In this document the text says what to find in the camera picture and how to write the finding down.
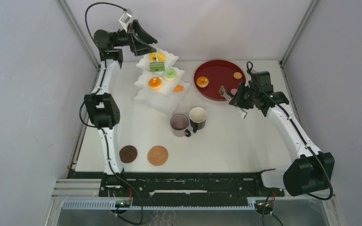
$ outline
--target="gray floor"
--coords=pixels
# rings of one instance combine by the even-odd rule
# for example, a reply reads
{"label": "gray floor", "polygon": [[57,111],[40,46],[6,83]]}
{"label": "gray floor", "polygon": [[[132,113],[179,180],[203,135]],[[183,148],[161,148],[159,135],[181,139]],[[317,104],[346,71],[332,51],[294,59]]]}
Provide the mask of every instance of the gray floor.
{"label": "gray floor", "polygon": [[[285,226],[329,226],[321,201],[277,200],[274,214]],[[123,214],[138,222],[140,211]],[[265,216],[266,226],[280,226],[272,216]],[[146,226],[261,226],[261,215],[244,210],[146,210]],[[109,210],[62,210],[58,226],[126,226]]]}

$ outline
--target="orange donut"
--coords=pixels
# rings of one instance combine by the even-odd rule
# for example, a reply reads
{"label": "orange donut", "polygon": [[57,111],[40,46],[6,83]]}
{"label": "orange donut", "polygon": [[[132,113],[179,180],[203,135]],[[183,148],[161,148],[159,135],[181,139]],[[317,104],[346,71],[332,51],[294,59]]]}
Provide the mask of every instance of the orange donut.
{"label": "orange donut", "polygon": [[162,86],[162,80],[159,77],[152,78],[149,80],[149,87],[153,90],[160,89]]}
{"label": "orange donut", "polygon": [[205,76],[199,77],[196,80],[196,84],[200,87],[200,88],[204,88],[209,84],[209,79],[206,78]]}

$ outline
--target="wooden coaster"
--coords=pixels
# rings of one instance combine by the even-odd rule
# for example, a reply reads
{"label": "wooden coaster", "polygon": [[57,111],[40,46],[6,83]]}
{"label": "wooden coaster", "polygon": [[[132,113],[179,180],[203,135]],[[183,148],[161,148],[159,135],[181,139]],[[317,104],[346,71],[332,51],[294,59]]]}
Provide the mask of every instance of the wooden coaster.
{"label": "wooden coaster", "polygon": [[165,147],[154,146],[148,152],[148,161],[154,166],[163,165],[168,159],[168,151]]}
{"label": "wooden coaster", "polygon": [[134,146],[128,145],[120,150],[120,160],[124,163],[133,162],[138,155],[138,151]]}

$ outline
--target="red plate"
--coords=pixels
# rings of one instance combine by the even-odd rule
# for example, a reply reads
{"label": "red plate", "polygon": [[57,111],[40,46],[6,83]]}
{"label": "red plate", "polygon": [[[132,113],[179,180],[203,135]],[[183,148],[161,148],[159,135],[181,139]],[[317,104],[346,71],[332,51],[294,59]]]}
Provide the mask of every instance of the red plate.
{"label": "red plate", "polygon": [[[235,79],[235,72],[241,73],[242,78]],[[196,84],[196,80],[200,76],[205,76],[209,79],[209,85],[205,88],[200,88]],[[231,89],[238,89],[241,82],[246,82],[246,77],[243,71],[235,64],[225,60],[212,60],[206,62],[195,71],[194,75],[194,83],[199,93],[204,97],[215,101],[225,101],[225,98],[220,96],[218,92],[221,85],[230,92]]]}

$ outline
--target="purple mug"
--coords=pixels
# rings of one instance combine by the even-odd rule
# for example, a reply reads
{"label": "purple mug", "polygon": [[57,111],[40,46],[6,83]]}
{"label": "purple mug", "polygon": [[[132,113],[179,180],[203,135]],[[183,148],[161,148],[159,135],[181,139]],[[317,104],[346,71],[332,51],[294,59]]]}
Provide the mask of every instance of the purple mug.
{"label": "purple mug", "polygon": [[189,120],[183,114],[176,114],[170,119],[171,131],[177,137],[190,137],[191,132],[188,130]]}

